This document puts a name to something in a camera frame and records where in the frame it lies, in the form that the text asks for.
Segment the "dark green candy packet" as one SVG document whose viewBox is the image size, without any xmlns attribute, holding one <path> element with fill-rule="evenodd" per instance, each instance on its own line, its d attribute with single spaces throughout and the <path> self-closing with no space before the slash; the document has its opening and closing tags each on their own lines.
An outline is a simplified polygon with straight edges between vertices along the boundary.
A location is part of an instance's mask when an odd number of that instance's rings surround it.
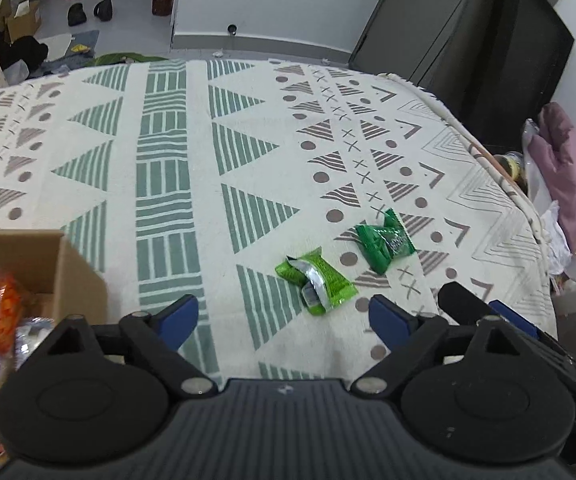
<svg viewBox="0 0 576 480">
<path fill-rule="evenodd" d="M 394 260 L 416 252 L 403 223 L 392 209 L 384 213 L 382 226 L 358 224 L 354 230 L 370 270 L 378 275 L 386 274 Z"/>
</svg>

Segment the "light green candy packet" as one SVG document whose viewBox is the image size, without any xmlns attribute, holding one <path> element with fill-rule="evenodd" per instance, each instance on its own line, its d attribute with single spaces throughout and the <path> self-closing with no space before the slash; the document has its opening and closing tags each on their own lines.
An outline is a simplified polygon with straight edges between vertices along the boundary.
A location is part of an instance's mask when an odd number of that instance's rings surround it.
<svg viewBox="0 0 576 480">
<path fill-rule="evenodd" d="M 355 285 L 323 257 L 320 247 L 297 258 L 287 257 L 275 272 L 300 289 L 306 310 L 314 316 L 323 316 L 358 294 Z"/>
</svg>

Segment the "orange cracker packet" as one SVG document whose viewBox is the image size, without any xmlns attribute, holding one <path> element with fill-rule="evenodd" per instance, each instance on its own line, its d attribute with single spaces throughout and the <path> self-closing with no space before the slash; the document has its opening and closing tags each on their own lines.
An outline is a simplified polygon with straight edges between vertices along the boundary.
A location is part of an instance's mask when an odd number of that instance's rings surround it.
<svg viewBox="0 0 576 480">
<path fill-rule="evenodd" d="M 15 334 L 31 295 L 14 276 L 0 271 L 0 356 L 11 352 Z"/>
</svg>

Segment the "brown cardboard box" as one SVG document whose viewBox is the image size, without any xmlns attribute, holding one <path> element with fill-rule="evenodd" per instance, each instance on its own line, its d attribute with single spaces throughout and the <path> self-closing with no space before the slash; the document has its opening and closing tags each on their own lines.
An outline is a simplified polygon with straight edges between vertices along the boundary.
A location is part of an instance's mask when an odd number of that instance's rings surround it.
<svg viewBox="0 0 576 480">
<path fill-rule="evenodd" d="M 63 232 L 0 230 L 0 273 L 11 275 L 30 295 L 29 316 L 60 321 L 82 314 L 90 324 L 108 320 L 105 281 Z"/>
</svg>

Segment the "patterned bed blanket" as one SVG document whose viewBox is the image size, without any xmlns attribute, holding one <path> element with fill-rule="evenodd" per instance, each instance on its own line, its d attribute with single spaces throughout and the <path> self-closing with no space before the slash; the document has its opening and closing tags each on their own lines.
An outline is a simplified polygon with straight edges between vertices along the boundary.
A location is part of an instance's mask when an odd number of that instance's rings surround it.
<svg viewBox="0 0 576 480">
<path fill-rule="evenodd" d="M 354 226 L 388 209 L 416 252 L 378 275 Z M 196 296 L 182 351 L 216 382 L 352 379 L 387 354 L 369 298 L 436 314 L 450 281 L 556 330 L 535 208 L 394 75 L 173 60 L 0 89 L 0 229 L 63 232 L 105 281 L 108 321 Z M 275 272 L 317 247 L 358 290 L 323 316 Z"/>
</svg>

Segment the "blue floor mat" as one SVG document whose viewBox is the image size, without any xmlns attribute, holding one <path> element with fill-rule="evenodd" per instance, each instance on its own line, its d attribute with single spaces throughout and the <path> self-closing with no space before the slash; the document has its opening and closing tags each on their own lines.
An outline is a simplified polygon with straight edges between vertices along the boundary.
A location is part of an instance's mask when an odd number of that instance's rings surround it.
<svg viewBox="0 0 576 480">
<path fill-rule="evenodd" d="M 60 34 L 40 38 L 38 42 L 48 47 L 46 63 L 62 62 L 67 58 L 91 58 L 99 38 L 98 30 Z"/>
</svg>

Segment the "left black slipper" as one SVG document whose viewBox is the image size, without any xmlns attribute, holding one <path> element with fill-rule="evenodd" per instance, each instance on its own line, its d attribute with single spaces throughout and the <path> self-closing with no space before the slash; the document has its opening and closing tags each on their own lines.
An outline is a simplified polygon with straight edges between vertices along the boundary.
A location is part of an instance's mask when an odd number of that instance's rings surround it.
<svg viewBox="0 0 576 480">
<path fill-rule="evenodd" d="M 80 26 L 87 21 L 87 16 L 82 3 L 73 3 L 71 6 L 69 6 L 67 20 L 69 27 Z"/>
</svg>

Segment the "black slipper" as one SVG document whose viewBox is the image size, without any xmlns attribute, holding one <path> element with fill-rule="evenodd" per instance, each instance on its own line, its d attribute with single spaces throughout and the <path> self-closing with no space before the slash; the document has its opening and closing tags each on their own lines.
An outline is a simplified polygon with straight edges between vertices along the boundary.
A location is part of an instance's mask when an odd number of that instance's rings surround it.
<svg viewBox="0 0 576 480">
<path fill-rule="evenodd" d="M 112 0 L 100 0 L 94 7 L 93 14 L 101 22 L 110 22 L 113 18 Z"/>
<path fill-rule="evenodd" d="M 87 21 L 87 16 L 82 3 L 73 3 L 71 6 L 69 6 L 67 20 L 69 27 L 80 26 Z"/>
</svg>

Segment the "right black slipper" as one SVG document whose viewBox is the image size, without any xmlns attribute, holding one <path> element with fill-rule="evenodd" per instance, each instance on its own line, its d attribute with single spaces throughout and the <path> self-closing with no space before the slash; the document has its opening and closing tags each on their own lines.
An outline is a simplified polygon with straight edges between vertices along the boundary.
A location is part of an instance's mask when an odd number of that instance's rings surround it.
<svg viewBox="0 0 576 480">
<path fill-rule="evenodd" d="M 112 0 L 100 0 L 94 7 L 93 14 L 101 22 L 110 22 L 113 18 Z"/>
</svg>

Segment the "small cardboard box on floor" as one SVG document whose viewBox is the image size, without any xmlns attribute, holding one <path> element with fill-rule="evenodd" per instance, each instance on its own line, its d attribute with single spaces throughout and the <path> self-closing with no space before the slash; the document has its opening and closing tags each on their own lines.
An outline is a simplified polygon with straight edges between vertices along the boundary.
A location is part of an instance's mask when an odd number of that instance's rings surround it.
<svg viewBox="0 0 576 480">
<path fill-rule="evenodd" d="M 10 41 L 33 36 L 42 24 L 40 3 L 32 0 L 20 2 L 5 23 Z"/>
</svg>

